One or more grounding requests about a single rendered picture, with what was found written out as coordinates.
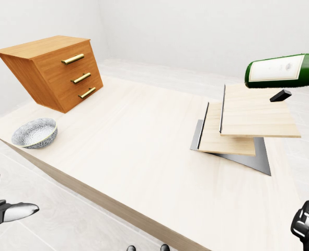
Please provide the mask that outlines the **wooden slat wine rack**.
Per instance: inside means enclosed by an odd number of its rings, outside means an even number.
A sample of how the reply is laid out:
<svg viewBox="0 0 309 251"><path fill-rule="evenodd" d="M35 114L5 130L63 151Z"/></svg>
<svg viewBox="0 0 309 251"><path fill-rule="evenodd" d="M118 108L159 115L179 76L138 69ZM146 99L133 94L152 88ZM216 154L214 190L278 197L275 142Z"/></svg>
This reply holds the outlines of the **wooden slat wine rack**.
<svg viewBox="0 0 309 251"><path fill-rule="evenodd" d="M278 88L224 86L220 102L208 102L197 122L191 150L219 156L270 175L265 138L300 138Z"/></svg>

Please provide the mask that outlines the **green wine bottle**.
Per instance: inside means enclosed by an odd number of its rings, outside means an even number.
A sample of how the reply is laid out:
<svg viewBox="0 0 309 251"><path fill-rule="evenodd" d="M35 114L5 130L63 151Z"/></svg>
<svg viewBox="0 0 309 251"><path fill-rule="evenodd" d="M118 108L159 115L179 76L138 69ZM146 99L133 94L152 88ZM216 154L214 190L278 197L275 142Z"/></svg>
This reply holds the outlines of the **green wine bottle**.
<svg viewBox="0 0 309 251"><path fill-rule="evenodd" d="M309 86L309 53L251 62L245 73L248 88Z"/></svg>

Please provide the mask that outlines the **grey patterned bowl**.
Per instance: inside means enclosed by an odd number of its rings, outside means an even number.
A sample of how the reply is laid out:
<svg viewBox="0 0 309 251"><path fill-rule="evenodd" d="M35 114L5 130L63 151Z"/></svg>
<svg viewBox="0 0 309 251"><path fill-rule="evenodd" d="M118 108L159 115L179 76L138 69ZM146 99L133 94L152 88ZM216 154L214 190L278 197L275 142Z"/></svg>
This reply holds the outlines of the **grey patterned bowl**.
<svg viewBox="0 0 309 251"><path fill-rule="evenodd" d="M15 146L26 149L40 149L50 145L58 134L56 121L51 118L38 118L19 127L12 135Z"/></svg>

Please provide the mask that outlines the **small wooden cabinet drawer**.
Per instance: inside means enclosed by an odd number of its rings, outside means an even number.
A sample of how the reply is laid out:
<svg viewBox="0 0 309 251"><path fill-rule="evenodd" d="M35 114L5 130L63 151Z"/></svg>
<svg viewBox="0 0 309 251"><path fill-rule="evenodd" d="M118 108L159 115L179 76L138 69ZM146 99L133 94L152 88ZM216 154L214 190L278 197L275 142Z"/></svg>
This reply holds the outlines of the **small wooden cabinet drawer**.
<svg viewBox="0 0 309 251"><path fill-rule="evenodd" d="M87 78L84 81L73 84L72 82L60 82L54 85L54 91L56 97L62 107L63 113L68 112L77 106L80 102L84 101L88 97L94 94L94 92L84 99L78 97L78 95L84 94L89 88L96 87L96 91L103 87L102 80L100 78Z"/></svg>

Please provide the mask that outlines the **small black block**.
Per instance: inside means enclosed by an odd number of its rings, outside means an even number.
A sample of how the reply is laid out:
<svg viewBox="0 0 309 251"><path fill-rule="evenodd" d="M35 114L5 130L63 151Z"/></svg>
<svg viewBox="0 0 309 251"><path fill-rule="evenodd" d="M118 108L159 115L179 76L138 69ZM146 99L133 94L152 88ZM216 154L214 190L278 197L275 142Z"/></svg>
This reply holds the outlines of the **small black block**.
<svg viewBox="0 0 309 251"><path fill-rule="evenodd" d="M271 102L280 102L280 101L286 100L290 96L292 96L292 93L288 90L283 89L280 92L278 92L277 94L275 94L273 97L271 97L270 101Z"/></svg>

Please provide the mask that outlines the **medium wooden cabinet drawer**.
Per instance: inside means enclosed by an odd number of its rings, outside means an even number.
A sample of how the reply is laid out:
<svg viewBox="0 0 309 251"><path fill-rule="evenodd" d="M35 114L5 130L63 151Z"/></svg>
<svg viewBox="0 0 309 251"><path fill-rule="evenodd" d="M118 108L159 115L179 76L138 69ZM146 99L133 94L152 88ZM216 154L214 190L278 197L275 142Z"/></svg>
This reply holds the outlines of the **medium wooden cabinet drawer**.
<svg viewBox="0 0 309 251"><path fill-rule="evenodd" d="M92 88L99 89L102 86L97 64L93 61L81 60L65 65L58 62L47 68L44 74L48 84L57 98L77 98Z"/></svg>

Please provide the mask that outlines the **large wooden cabinet drawer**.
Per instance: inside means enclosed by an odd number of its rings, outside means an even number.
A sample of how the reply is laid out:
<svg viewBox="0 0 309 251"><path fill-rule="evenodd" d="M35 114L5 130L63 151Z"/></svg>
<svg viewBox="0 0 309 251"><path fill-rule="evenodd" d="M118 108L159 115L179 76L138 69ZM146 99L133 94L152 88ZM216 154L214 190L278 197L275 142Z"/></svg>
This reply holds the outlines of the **large wooden cabinet drawer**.
<svg viewBox="0 0 309 251"><path fill-rule="evenodd" d="M84 57L70 64L63 61L83 54ZM99 75L96 60L89 41L77 43L34 58L43 76L49 81L77 79L85 73L92 77Z"/></svg>

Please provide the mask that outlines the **wooden cabinet with drawers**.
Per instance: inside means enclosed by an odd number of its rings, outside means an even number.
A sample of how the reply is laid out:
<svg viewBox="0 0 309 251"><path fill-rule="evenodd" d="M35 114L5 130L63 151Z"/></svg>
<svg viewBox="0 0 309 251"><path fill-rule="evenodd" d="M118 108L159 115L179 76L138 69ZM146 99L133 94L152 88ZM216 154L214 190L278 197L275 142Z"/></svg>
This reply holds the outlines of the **wooden cabinet with drawers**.
<svg viewBox="0 0 309 251"><path fill-rule="evenodd" d="M36 103L63 112L56 94L36 66L34 58L85 41L90 42L86 38L54 36L0 49L0 58Z"/></svg>

